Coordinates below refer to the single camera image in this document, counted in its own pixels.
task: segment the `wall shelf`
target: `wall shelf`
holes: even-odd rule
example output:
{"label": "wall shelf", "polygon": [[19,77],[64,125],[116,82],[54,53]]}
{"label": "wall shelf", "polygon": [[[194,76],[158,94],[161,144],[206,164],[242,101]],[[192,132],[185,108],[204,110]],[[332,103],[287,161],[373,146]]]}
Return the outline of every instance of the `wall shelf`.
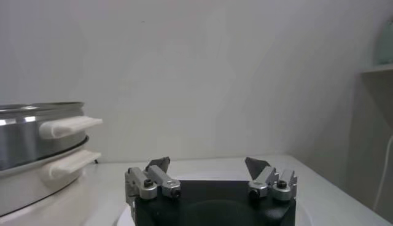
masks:
{"label": "wall shelf", "polygon": [[363,74],[373,74],[388,71],[393,72],[393,64],[375,66],[374,68],[370,68],[369,70],[364,71]]}

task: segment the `white plastic handle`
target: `white plastic handle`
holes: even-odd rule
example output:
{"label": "white plastic handle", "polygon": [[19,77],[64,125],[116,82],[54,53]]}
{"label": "white plastic handle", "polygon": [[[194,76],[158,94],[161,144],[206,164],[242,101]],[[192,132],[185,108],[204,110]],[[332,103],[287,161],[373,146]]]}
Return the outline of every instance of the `white plastic handle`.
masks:
{"label": "white plastic handle", "polygon": [[94,119],[87,116],[76,116],[66,119],[44,122],[39,127],[39,135],[42,139],[58,139],[74,135],[103,122],[102,119]]}
{"label": "white plastic handle", "polygon": [[54,181],[68,176],[87,164],[100,158],[101,153],[89,150],[80,150],[67,157],[44,165],[41,169],[41,178],[45,181]]}

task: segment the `screw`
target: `screw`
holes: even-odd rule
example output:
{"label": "screw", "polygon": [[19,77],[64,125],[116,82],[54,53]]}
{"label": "screw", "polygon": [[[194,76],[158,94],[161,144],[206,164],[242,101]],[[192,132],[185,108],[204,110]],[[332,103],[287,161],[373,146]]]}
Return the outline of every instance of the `screw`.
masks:
{"label": "screw", "polygon": [[172,198],[179,198],[181,195],[182,195],[182,192],[180,190],[172,190],[171,191]]}
{"label": "screw", "polygon": [[285,182],[285,181],[278,181],[277,182],[277,188],[284,189],[286,187],[287,187],[287,182]]}
{"label": "screw", "polygon": [[143,182],[143,187],[151,187],[151,186],[153,186],[153,181],[152,180],[150,180],[150,179],[146,179],[144,182]]}
{"label": "screw", "polygon": [[250,190],[250,192],[248,193],[248,197],[251,200],[258,200],[260,198],[259,197],[259,191],[257,189]]}

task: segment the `aluminum part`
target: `aluminum part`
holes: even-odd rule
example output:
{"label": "aluminum part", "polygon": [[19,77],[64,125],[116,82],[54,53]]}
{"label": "aluminum part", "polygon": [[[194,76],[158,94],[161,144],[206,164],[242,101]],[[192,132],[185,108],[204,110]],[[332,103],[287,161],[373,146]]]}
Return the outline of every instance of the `aluminum part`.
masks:
{"label": "aluminum part", "polygon": [[273,198],[280,201],[288,201],[297,194],[297,176],[295,171],[285,169],[279,182],[272,187]]}
{"label": "aluminum part", "polygon": [[170,178],[157,165],[149,166],[147,177],[161,186],[162,194],[170,198],[179,198],[181,195],[180,181]]}
{"label": "aluminum part", "polygon": [[145,176],[138,167],[129,168],[125,173],[126,202],[131,206],[134,197],[144,200],[157,197],[157,184]]}
{"label": "aluminum part", "polygon": [[248,192],[251,199],[259,199],[268,195],[269,187],[278,180],[276,168],[266,166],[259,176],[248,183]]}

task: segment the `cable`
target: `cable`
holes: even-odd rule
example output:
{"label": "cable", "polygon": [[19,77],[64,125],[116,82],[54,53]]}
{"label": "cable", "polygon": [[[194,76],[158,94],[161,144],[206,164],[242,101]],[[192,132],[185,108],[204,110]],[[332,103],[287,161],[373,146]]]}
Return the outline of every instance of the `cable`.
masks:
{"label": "cable", "polygon": [[374,211],[376,210],[376,207],[378,206],[379,199],[381,198],[383,184],[385,183],[387,164],[389,163],[389,153],[391,151],[392,141],[393,141],[393,136],[391,136],[391,138],[389,139],[389,142],[387,143],[386,153],[385,153],[385,164],[383,166],[381,180],[379,182],[378,191],[376,193],[376,197],[375,197],[374,205],[373,205],[373,210]]}

